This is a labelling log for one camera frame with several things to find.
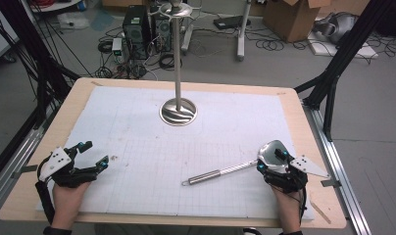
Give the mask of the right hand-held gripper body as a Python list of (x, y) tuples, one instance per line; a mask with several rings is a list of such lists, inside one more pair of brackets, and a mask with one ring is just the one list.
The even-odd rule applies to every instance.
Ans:
[(308, 175), (329, 178), (330, 175), (309, 158), (288, 157), (284, 164), (263, 163), (263, 176), (268, 184), (279, 187), (285, 193), (297, 192), (308, 182)]

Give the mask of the black flat device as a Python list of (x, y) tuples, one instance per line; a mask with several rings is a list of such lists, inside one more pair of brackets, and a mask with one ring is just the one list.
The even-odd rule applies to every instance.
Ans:
[(220, 30), (242, 27), (242, 22), (242, 16), (234, 16), (213, 20), (214, 26)]

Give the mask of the open computer case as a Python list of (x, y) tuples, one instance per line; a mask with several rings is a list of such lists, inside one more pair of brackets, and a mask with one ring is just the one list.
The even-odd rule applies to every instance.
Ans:
[(163, 15), (152, 17), (152, 35), (158, 52), (172, 50), (172, 26), (167, 17)]

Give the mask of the cardboard box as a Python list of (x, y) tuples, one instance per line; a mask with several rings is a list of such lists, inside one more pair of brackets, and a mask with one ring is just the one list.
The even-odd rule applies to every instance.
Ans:
[(308, 37), (322, 7), (331, 0), (269, 0), (263, 23), (284, 42), (296, 42)]

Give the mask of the white grid mat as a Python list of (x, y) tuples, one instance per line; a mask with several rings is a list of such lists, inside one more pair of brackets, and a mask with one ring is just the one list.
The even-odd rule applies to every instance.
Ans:
[(296, 153), (276, 95), (185, 91), (198, 108), (186, 126), (164, 123), (161, 106), (171, 90), (98, 86), (79, 115), (66, 148), (91, 141), (74, 160), (92, 167), (103, 157), (83, 212), (236, 218), (275, 216), (272, 190), (254, 167), (190, 186), (181, 182), (210, 170), (257, 159), (279, 140)]

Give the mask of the white stand leg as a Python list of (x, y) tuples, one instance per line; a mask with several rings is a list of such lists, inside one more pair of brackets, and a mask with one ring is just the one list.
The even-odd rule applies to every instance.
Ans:
[(250, 14), (250, 9), (251, 9), (251, 0), (246, 0), (244, 12), (242, 15), (242, 23), (239, 28), (239, 33), (237, 36), (237, 55), (236, 58), (239, 62), (242, 62), (244, 60), (245, 56), (245, 29), (248, 21), (248, 17)]
[(193, 28), (194, 25), (192, 23), (190, 23), (184, 31), (184, 35), (183, 35), (183, 41), (180, 47), (180, 50), (183, 54), (186, 54), (189, 48), (189, 44), (191, 41), (191, 37), (192, 37), (192, 33), (193, 33)]

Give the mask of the black desktop computer tower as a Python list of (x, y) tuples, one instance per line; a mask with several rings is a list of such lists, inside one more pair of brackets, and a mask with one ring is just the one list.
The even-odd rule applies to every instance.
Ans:
[(124, 16), (123, 30), (130, 57), (138, 60), (147, 59), (147, 46), (151, 42), (147, 7), (130, 5)]

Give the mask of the person's right hand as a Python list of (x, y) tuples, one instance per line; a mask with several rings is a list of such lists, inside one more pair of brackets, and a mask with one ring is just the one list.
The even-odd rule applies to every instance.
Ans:
[(272, 187), (276, 198), (277, 213), (282, 228), (282, 235), (303, 235), (301, 230), (301, 193), (284, 193), (281, 188)]

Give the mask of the stainless steel utensil stand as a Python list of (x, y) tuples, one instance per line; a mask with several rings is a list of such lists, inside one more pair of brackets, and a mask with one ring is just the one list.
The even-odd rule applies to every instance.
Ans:
[(169, 0), (155, 14), (169, 18), (173, 26), (173, 69), (175, 97), (166, 101), (160, 108), (161, 120), (172, 126), (185, 126), (197, 117), (197, 108), (193, 102), (181, 97), (180, 62), (180, 25), (183, 18), (190, 18), (193, 8), (182, 0)]

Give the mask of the white power adapter box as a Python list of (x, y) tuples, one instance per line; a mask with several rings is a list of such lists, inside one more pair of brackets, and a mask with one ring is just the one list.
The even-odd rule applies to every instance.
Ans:
[(123, 40), (121, 38), (113, 39), (112, 53), (115, 56), (115, 60), (118, 64), (121, 64), (124, 61)]

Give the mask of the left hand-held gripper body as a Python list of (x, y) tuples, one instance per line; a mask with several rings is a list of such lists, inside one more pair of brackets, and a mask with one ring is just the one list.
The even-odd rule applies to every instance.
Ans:
[(82, 183), (96, 180), (97, 173), (93, 167), (79, 169), (74, 166), (74, 159), (78, 152), (78, 147), (70, 149), (57, 147), (38, 167), (38, 180), (47, 182), (53, 179), (60, 187), (69, 188), (76, 188)]

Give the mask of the stainless steel ladle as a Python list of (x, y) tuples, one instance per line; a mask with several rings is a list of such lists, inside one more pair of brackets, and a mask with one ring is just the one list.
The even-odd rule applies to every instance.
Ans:
[(196, 176), (190, 177), (190, 178), (182, 181), (181, 185), (182, 186), (190, 186), (190, 185), (198, 184), (198, 183), (201, 183), (201, 182), (204, 182), (204, 181), (207, 181), (210, 179), (214, 179), (214, 178), (220, 177), (222, 175), (229, 174), (229, 173), (232, 173), (232, 172), (244, 169), (244, 168), (256, 166), (257, 160), (263, 161), (267, 165), (268, 170), (272, 170), (272, 171), (279, 172), (279, 173), (284, 173), (284, 170), (287, 168), (287, 166), (293, 160), (293, 157), (287, 151), (289, 154), (289, 160), (286, 163), (286, 162), (282, 161), (281, 159), (278, 159), (275, 156), (274, 151), (276, 149), (280, 149), (282, 151), (287, 151), (286, 147), (282, 144), (281, 141), (273, 140), (261, 147), (261, 149), (259, 150), (259, 152), (257, 154), (257, 159), (254, 161), (229, 166), (224, 169), (216, 169), (216, 170), (209, 171), (209, 172), (206, 172), (206, 173), (203, 173), (200, 175), (196, 175)]

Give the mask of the black aluminium frame strut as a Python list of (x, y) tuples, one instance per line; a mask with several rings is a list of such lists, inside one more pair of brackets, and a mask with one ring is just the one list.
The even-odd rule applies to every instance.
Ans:
[(37, 82), (35, 124), (47, 119), (46, 110), (53, 100), (63, 102), (71, 91), (66, 76), (73, 81), (79, 75), (61, 66), (49, 53), (45, 43), (29, 19), (21, 0), (0, 0), (0, 12), (20, 39), (32, 62), (22, 60), (30, 78)]
[(370, 0), (326, 69), (294, 88), (297, 93), (312, 88), (310, 95), (303, 100), (303, 104), (311, 110), (318, 111), (323, 99), (326, 99), (322, 130), (329, 141), (332, 141), (331, 124), (338, 80), (394, 3), (395, 0)]

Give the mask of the silver aluminium rail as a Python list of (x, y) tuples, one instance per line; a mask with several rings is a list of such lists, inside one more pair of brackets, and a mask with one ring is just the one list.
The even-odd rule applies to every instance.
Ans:
[(318, 146), (322, 152), (324, 164), (333, 180), (332, 187), (336, 190), (338, 199), (342, 203), (342, 209), (346, 220), (356, 235), (371, 235), (369, 224), (357, 200), (350, 179), (340, 160), (337, 149), (332, 141), (329, 141), (322, 130), (323, 117), (320, 111), (311, 110), (304, 106), (303, 110), (310, 127), (317, 138)]
[(0, 204), (22, 173), (36, 170), (35, 166), (26, 164), (55, 114), (56, 111), (49, 108), (46, 117), (39, 120), (33, 111), (0, 155)]

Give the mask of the person's left hand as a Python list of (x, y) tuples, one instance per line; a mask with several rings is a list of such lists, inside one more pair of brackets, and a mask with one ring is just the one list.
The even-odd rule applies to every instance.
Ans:
[(53, 188), (55, 214), (51, 226), (56, 229), (71, 230), (78, 216), (89, 182), (82, 183), (76, 188), (61, 187), (58, 184)]

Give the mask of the grey white headset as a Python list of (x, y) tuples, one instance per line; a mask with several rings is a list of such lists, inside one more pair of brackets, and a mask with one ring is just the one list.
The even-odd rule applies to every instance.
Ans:
[(315, 21), (313, 32), (319, 32), (331, 43), (338, 45), (351, 31), (358, 17), (347, 12), (330, 13), (327, 17)]

